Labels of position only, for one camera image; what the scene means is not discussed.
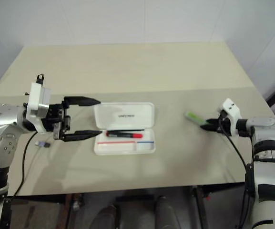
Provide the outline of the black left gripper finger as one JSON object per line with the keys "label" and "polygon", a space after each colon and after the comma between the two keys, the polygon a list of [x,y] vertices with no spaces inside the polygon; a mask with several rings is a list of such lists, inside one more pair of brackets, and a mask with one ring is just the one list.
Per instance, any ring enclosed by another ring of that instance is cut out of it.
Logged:
{"label": "black left gripper finger", "polygon": [[64,134],[62,136],[62,141],[71,142],[71,141],[82,141],[89,138],[96,137],[100,135],[102,131],[98,130],[83,130],[83,131],[75,131],[72,134]]}
{"label": "black left gripper finger", "polygon": [[63,99],[64,106],[70,106],[70,105],[78,105],[78,106],[93,106],[97,104],[101,104],[100,101],[84,97],[84,96],[66,96]]}

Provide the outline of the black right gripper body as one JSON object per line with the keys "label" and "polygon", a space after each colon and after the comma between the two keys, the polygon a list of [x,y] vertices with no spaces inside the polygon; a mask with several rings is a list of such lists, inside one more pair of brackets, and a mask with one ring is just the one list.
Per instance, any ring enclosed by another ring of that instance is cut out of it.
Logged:
{"label": "black right gripper body", "polygon": [[220,113],[218,117],[218,126],[223,134],[227,136],[232,136],[231,122],[230,119],[227,117],[227,113]]}

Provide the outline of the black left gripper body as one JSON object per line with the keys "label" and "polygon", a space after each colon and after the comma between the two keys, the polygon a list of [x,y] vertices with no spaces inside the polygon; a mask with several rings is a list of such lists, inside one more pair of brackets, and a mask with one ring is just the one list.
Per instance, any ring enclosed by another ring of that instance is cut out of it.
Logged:
{"label": "black left gripper body", "polygon": [[67,115],[69,105],[62,101],[61,104],[51,104],[42,124],[47,132],[53,132],[55,140],[64,140],[66,132],[70,130],[71,117]]}

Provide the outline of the green marker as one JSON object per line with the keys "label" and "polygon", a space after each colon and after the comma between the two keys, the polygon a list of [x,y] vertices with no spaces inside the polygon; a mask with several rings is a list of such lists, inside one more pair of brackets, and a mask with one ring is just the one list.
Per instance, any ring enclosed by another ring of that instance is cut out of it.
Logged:
{"label": "green marker", "polygon": [[184,116],[186,119],[190,120],[191,122],[195,123],[196,125],[201,126],[201,125],[208,124],[208,122],[205,119],[199,117],[198,115],[196,115],[192,112],[186,112],[184,114]]}

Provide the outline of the red marker with black cap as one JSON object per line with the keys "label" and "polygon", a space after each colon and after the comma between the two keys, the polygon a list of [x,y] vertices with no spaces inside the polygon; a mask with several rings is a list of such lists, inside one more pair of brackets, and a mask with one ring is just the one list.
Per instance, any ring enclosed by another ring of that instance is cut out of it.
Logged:
{"label": "red marker with black cap", "polygon": [[121,137],[121,138],[143,138],[143,134],[131,133],[127,131],[107,131],[107,137]]}

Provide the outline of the white plastic pencil case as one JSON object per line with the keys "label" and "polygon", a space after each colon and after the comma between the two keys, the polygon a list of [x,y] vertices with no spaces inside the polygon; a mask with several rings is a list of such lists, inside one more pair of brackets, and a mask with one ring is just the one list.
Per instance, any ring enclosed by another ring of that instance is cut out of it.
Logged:
{"label": "white plastic pencil case", "polygon": [[[102,133],[95,138],[98,156],[151,154],[156,150],[155,106],[150,102],[102,103],[94,106],[96,126]],[[131,133],[143,138],[107,137],[107,130],[144,129]]]}

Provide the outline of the black table frame leg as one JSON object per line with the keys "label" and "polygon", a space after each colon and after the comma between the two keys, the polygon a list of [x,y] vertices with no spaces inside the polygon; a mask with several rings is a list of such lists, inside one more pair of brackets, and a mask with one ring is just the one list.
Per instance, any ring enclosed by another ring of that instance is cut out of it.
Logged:
{"label": "black table frame leg", "polygon": [[204,204],[205,195],[204,195],[202,186],[193,186],[193,196],[196,201],[200,227],[201,229],[209,229],[206,209]]}
{"label": "black table frame leg", "polygon": [[0,217],[0,229],[10,229],[11,224],[11,199],[5,198],[2,205]]}

